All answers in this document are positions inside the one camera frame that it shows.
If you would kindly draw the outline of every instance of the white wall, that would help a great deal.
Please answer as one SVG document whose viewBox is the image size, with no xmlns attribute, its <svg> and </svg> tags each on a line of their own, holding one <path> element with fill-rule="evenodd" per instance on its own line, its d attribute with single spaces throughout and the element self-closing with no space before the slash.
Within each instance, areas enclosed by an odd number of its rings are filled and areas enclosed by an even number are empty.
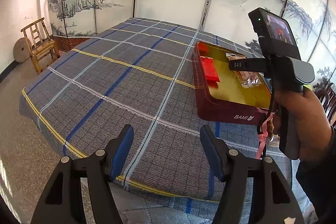
<svg viewBox="0 0 336 224">
<path fill-rule="evenodd" d="M 23 37 L 20 30 L 41 17 L 51 34 L 47 0 L 0 0 L 0 73 L 14 61 L 14 44 Z"/>
</svg>

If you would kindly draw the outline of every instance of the pink strap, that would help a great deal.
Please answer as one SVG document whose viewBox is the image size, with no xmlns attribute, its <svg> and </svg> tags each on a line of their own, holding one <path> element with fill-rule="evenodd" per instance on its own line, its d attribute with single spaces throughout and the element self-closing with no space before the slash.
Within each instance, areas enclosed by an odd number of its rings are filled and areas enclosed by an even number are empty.
<svg viewBox="0 0 336 224">
<path fill-rule="evenodd" d="M 259 112 L 261 112 L 261 113 L 265 113 L 265 114 L 267 114 L 268 112 L 267 111 L 265 111 L 265 110 L 262 110 L 261 108 L 259 108 L 259 107 L 257 107 L 257 110 L 259 111 Z"/>
<path fill-rule="evenodd" d="M 271 114 L 265 122 L 263 122 L 263 124 L 261 125 L 261 129 L 262 129 L 262 134 L 258 135 L 258 138 L 259 138 L 259 142 L 260 142 L 260 145 L 258 147 L 258 151 L 257 151 L 257 154 L 255 155 L 255 158 L 257 160 L 259 160 L 261 158 L 261 153 L 263 152 L 264 150 L 264 147 L 265 147 L 265 144 L 266 144 L 266 138 L 268 136 L 268 132 L 267 132 L 267 122 L 269 120 L 271 120 L 273 118 L 273 114 Z"/>
</svg>

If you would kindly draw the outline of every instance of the metal screw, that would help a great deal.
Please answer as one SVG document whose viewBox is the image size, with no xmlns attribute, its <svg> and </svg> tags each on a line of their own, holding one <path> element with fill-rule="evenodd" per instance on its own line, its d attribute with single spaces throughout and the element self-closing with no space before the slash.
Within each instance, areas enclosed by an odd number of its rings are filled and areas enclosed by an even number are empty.
<svg viewBox="0 0 336 224">
<path fill-rule="evenodd" d="M 62 162 L 62 163 L 66 163 L 66 162 L 68 162 L 69 160 L 70 160 L 70 158 L 69 158 L 68 156 L 64 156 L 64 157 L 61 158 L 61 162 Z"/>
<path fill-rule="evenodd" d="M 230 154 L 231 156 L 237 156 L 237 155 L 238 155 L 238 151 L 235 150 L 235 149 L 230 149 L 230 150 L 229 150 L 229 154 Z"/>
<path fill-rule="evenodd" d="M 104 149 L 98 149 L 97 151 L 96 151 L 96 155 L 97 156 L 103 156 L 105 154 L 105 150 Z"/>
<path fill-rule="evenodd" d="M 266 157 L 264 158 L 264 160 L 265 160 L 267 163 L 269 163 L 269 164 L 273 161 L 273 159 L 272 159 L 271 157 L 269 157 L 269 156 L 266 156 Z"/>
</svg>

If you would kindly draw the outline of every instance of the person's arm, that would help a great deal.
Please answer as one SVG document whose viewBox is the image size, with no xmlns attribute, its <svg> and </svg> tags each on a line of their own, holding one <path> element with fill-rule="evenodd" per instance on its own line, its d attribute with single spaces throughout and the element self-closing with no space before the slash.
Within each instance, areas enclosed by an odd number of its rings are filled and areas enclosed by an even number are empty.
<svg viewBox="0 0 336 224">
<path fill-rule="evenodd" d="M 307 88 L 304 88 L 303 96 L 290 91 L 276 91 L 274 98 L 296 117 L 301 142 L 301 162 L 296 173 L 298 182 L 314 205 L 319 219 L 329 217 L 330 212 L 336 215 L 336 211 L 331 210 L 336 200 L 336 138 L 321 102 Z M 273 124 L 274 131 L 281 125 L 277 115 Z"/>
<path fill-rule="evenodd" d="M 336 209 L 336 138 L 334 129 L 332 129 L 332 135 L 331 145 L 325 158 L 318 164 L 301 161 L 296 172 L 296 179 L 314 205 L 318 218 L 326 217 L 330 213 L 336 215 L 336 211 L 334 211 Z"/>
</svg>

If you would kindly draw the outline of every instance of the plaid bedsheet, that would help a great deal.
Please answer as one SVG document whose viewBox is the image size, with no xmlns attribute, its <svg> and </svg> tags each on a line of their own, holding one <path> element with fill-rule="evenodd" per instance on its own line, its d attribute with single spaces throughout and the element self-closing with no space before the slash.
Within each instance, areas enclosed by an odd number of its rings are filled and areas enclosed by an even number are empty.
<svg viewBox="0 0 336 224">
<path fill-rule="evenodd" d="M 104 148 L 131 124 L 134 142 L 117 183 L 166 206 L 212 219 L 224 185 L 209 168 L 199 129 L 209 124 L 219 138 L 249 157 L 255 155 L 258 137 L 255 126 L 198 117 L 191 64 L 197 41 L 254 55 L 210 33 L 130 18 L 43 71 L 23 89 L 20 111 L 34 120 L 57 153 L 73 158 Z M 278 149 L 269 152 L 291 181 L 290 160 Z M 247 211 L 252 185 L 249 180 Z"/>
</svg>

